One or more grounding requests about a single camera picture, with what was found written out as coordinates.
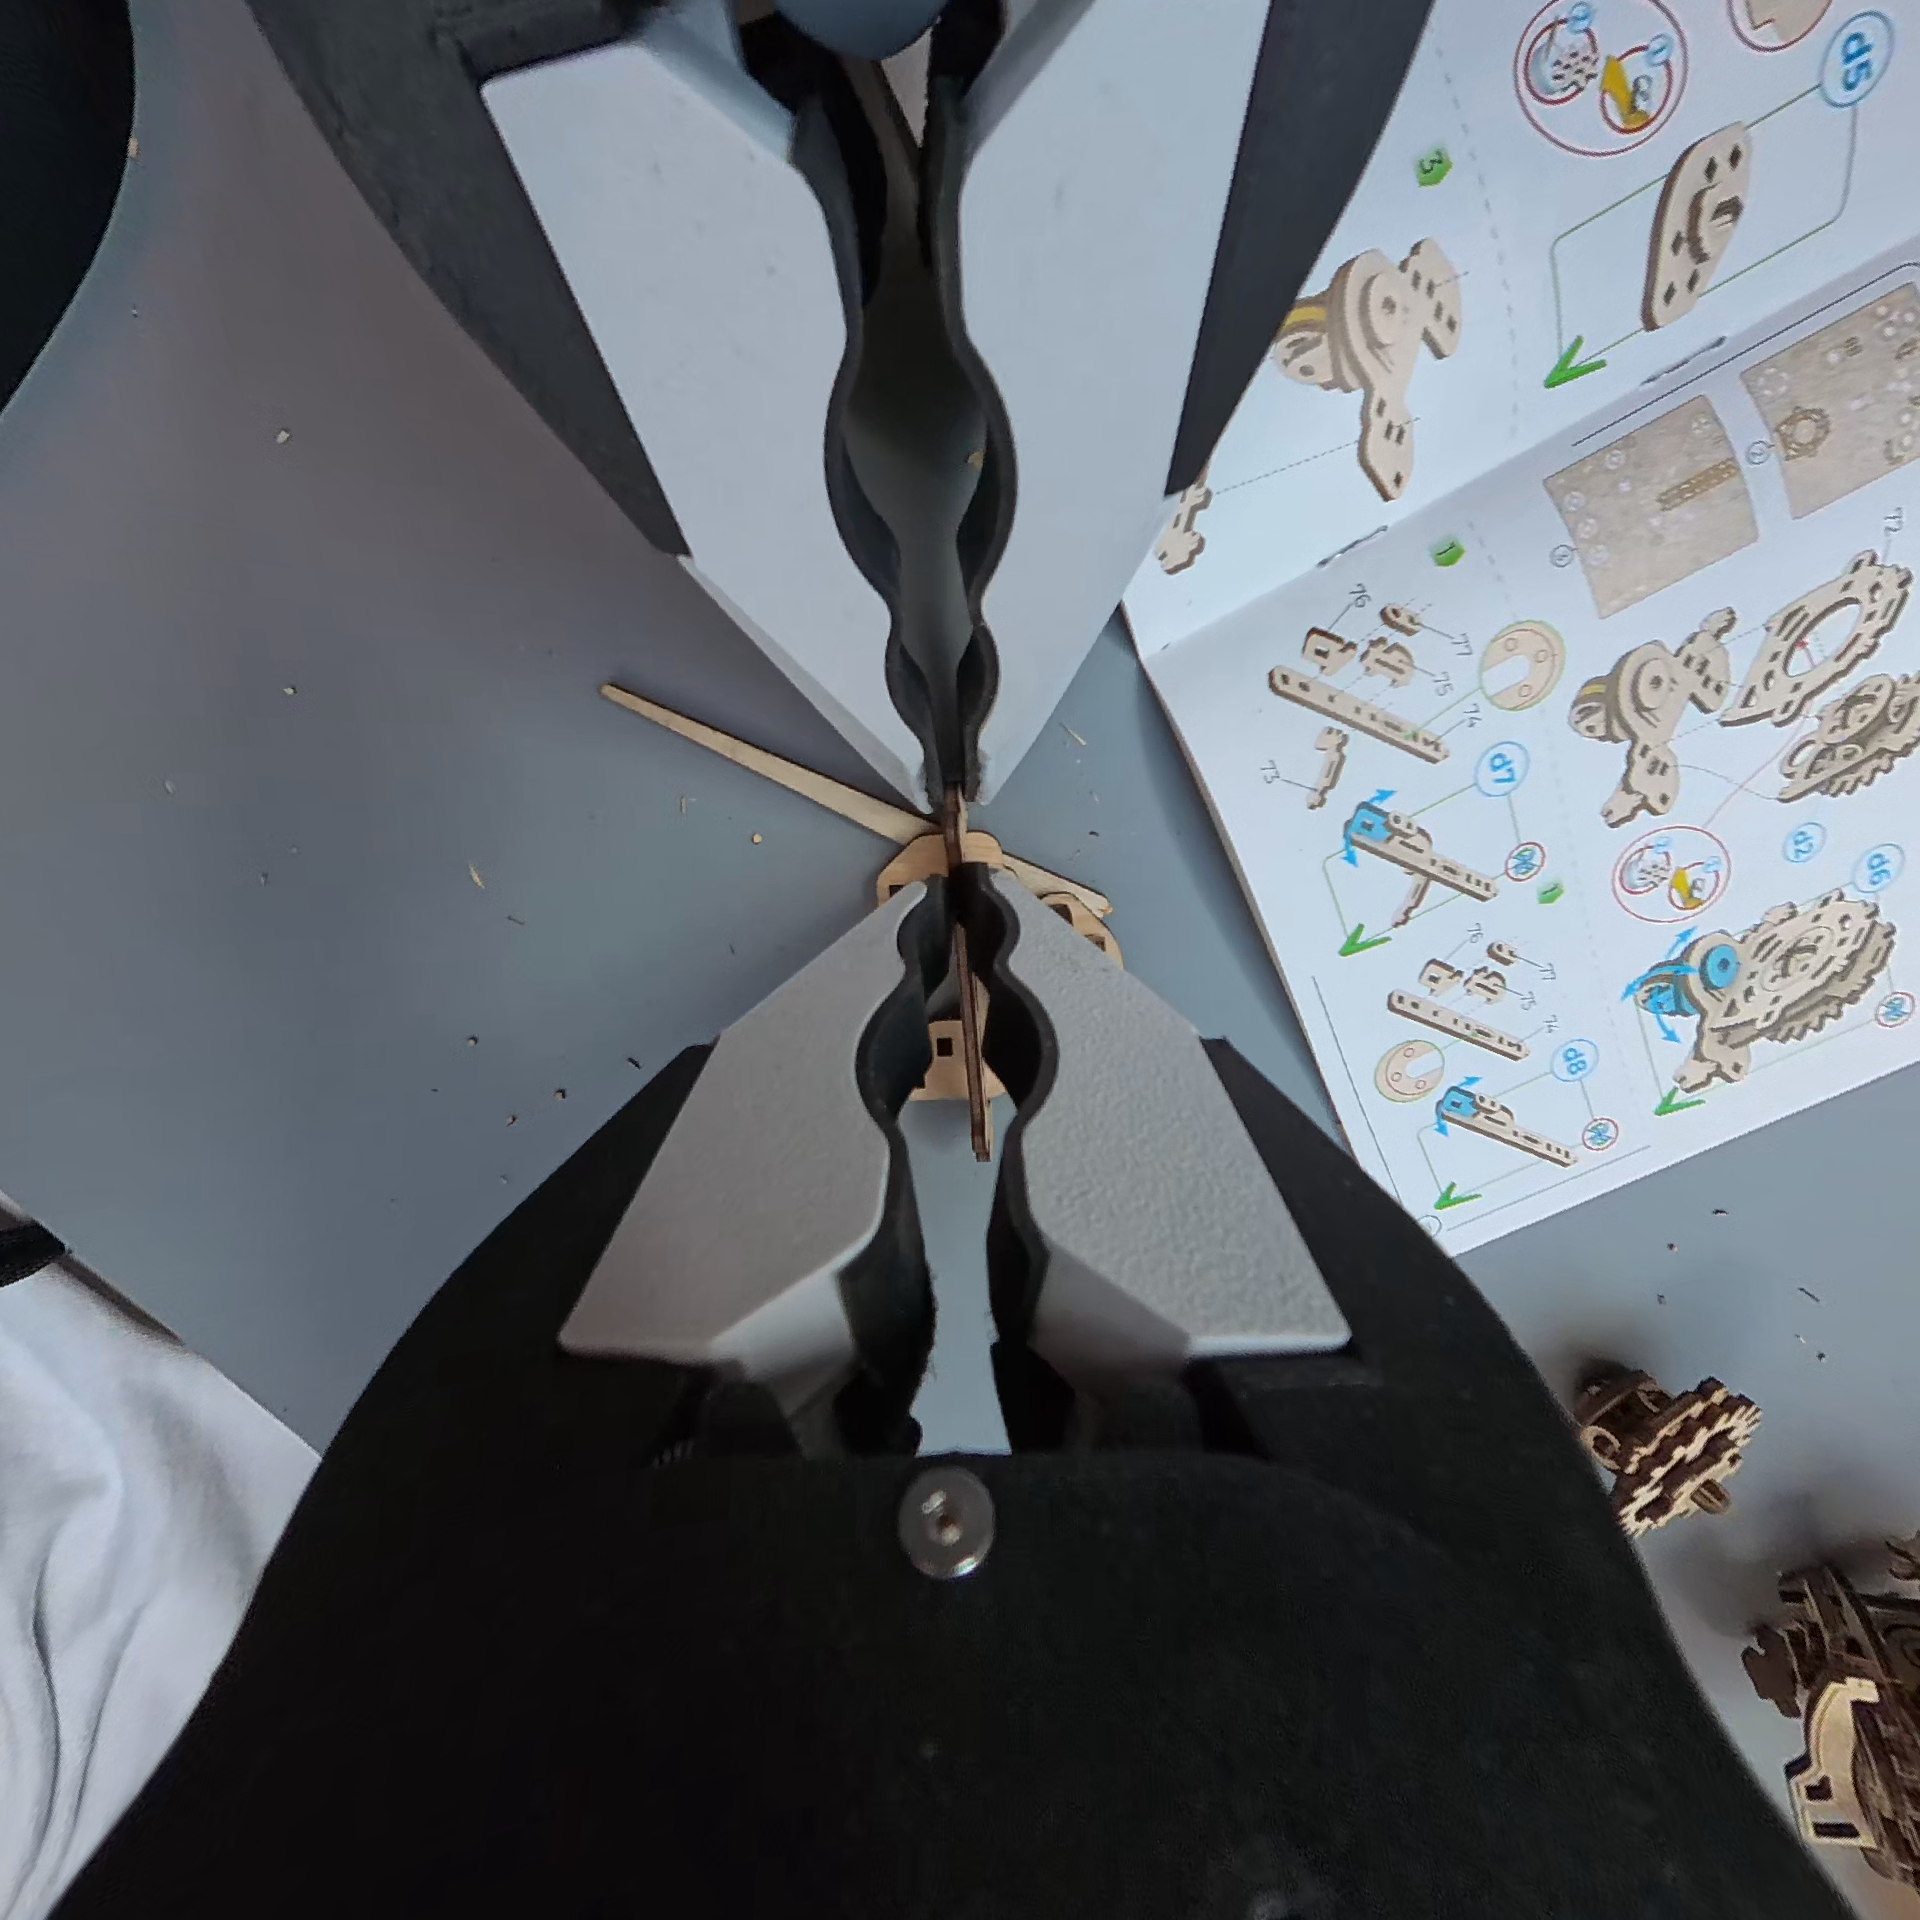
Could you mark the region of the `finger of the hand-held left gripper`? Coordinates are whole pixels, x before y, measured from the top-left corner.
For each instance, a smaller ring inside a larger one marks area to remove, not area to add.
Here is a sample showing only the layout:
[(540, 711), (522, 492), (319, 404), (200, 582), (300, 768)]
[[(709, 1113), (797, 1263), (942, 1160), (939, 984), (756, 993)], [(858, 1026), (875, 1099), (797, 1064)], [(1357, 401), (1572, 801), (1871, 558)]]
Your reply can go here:
[(946, 6), (636, 6), (480, 91), (683, 569), (908, 798), (979, 795), (970, 404), (883, 67)]
[(1263, 2), (951, 6), (920, 233), (982, 417), (958, 527), (962, 783), (1037, 740), (1171, 516)]

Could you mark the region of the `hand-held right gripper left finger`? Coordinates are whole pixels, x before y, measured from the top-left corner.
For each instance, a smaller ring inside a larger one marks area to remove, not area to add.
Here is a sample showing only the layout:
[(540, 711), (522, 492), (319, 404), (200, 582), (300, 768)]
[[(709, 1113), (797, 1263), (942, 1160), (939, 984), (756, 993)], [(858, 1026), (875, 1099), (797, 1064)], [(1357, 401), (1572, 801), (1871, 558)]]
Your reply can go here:
[(720, 1035), (565, 1352), (739, 1376), (853, 1451), (904, 1447), (935, 1308), (899, 1113), (949, 963), (943, 882), (915, 880)]

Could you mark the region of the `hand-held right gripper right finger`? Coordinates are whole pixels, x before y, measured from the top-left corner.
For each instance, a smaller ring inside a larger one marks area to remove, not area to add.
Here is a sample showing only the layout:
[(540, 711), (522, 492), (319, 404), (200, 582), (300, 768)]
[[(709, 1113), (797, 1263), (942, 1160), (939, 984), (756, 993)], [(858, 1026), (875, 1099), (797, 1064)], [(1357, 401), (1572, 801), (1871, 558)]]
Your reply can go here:
[(1003, 871), (962, 914), (1014, 1102), (989, 1224), (1013, 1449), (1195, 1361), (1339, 1354), (1344, 1313), (1195, 1028)]

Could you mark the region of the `dark thin wooden plate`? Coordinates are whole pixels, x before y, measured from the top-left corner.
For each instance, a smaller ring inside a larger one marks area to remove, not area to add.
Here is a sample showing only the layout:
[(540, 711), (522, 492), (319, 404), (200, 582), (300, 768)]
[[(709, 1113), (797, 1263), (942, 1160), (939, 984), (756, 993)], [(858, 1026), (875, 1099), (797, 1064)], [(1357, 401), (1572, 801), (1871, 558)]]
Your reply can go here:
[(974, 1160), (991, 1160), (991, 1113), (986, 1091), (986, 1065), (979, 1038), (979, 993), (970, 959), (970, 932), (960, 919), (958, 882), (966, 867), (966, 803), (958, 783), (943, 786), (942, 833), (951, 896), (951, 960), (958, 990), (958, 1019), (962, 1026), (962, 1067), (966, 1078), (970, 1139)]

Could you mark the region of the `light wooden model base piece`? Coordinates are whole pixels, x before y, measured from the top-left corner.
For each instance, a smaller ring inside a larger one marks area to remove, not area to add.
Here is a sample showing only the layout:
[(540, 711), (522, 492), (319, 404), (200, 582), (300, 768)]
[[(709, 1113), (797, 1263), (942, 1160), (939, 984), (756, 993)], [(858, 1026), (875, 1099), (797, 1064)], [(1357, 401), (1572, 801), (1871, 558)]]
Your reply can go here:
[[(1054, 871), (1005, 855), (999, 842), (987, 833), (970, 830), (965, 849), (981, 865), (1008, 871), (1042, 902), (1052, 913), (1078, 931), (1094, 948), (1104, 951), (1117, 968), (1120, 948), (1106, 919), (1114, 913), (1114, 902)], [(879, 871), (875, 880), (875, 899), (885, 906), (908, 882), (933, 878), (943, 871), (943, 842), (935, 835), (920, 835), (902, 847), (902, 850)], [(930, 1065), (912, 1099), (971, 1099), (970, 1067), (966, 1067), (966, 1032), (958, 1014), (928, 1019)]]

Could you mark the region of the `thin wooden strip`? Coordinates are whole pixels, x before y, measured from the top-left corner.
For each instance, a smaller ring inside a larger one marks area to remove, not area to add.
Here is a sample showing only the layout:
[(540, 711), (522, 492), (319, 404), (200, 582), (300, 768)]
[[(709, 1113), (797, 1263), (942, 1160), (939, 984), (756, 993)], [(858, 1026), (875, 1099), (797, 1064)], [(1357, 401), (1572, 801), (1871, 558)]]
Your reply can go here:
[(709, 727), (707, 722), (696, 722), (691, 716), (650, 702), (616, 683), (604, 683), (598, 692), (613, 706), (619, 706), (629, 714), (638, 714), (651, 726), (674, 736), (682, 736), (683, 740), (695, 743), (709, 750), (711, 755), (731, 761), (734, 767), (741, 767), (771, 784), (776, 784), (783, 792), (811, 801), (813, 806), (824, 807), (835, 816), (845, 819), (853, 825), (859, 825), (862, 830), (872, 833), (875, 836), (886, 840), (894, 847), (909, 847), (912, 842), (935, 833), (936, 827), (936, 822), (933, 816), (886, 801), (878, 801), (875, 795), (858, 786), (829, 779), (828, 775), (813, 774), (797, 761), (783, 759), (775, 752), (751, 745), (746, 738), (731, 736), (717, 727)]

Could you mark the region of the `model instruction booklet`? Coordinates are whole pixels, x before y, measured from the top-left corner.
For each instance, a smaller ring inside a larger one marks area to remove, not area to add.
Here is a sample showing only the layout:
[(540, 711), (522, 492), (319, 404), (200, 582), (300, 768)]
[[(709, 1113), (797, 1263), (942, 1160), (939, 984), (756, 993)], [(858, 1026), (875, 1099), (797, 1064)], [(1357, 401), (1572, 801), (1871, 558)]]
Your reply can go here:
[(1464, 1250), (1915, 1064), (1915, 6), (1435, 6), (1123, 611)]

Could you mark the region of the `dark round object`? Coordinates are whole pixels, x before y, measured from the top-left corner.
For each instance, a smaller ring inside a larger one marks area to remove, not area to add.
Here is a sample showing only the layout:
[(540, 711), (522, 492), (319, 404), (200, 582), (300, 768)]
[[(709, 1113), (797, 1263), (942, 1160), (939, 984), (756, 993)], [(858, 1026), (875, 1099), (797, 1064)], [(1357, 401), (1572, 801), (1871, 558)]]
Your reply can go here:
[(70, 306), (128, 167), (126, 2), (2, 6), (2, 401)]

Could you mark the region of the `small wooden gear assembly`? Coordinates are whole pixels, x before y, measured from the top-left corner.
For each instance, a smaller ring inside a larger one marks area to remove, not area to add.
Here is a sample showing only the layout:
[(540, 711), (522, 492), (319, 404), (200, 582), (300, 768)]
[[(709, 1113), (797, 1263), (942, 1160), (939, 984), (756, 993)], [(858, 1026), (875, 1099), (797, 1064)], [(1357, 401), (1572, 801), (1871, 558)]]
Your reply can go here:
[(1688, 1514), (1731, 1508), (1724, 1484), (1762, 1409), (1712, 1376), (1671, 1394), (1654, 1376), (1608, 1363), (1584, 1376), (1572, 1418), (1582, 1447), (1613, 1476), (1613, 1518), (1640, 1539)]

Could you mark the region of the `person's white shirt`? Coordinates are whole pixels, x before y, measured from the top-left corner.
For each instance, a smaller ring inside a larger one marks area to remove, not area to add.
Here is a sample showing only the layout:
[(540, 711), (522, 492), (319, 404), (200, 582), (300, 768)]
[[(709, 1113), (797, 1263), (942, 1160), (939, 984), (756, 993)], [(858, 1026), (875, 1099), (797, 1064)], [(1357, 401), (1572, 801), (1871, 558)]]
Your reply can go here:
[(72, 1255), (4, 1286), (2, 1915), (152, 1777), (317, 1460)]

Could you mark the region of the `large wooden gear assembly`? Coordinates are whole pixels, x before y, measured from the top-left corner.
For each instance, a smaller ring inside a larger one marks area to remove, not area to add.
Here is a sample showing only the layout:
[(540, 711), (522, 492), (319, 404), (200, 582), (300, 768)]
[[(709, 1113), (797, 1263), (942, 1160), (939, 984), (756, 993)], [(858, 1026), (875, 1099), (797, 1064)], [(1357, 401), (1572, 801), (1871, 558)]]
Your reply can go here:
[(1781, 1576), (1779, 1603), (1742, 1664), (1765, 1700), (1802, 1721), (1806, 1750), (1783, 1772), (1792, 1825), (1915, 1889), (1918, 1599), (1816, 1567)]

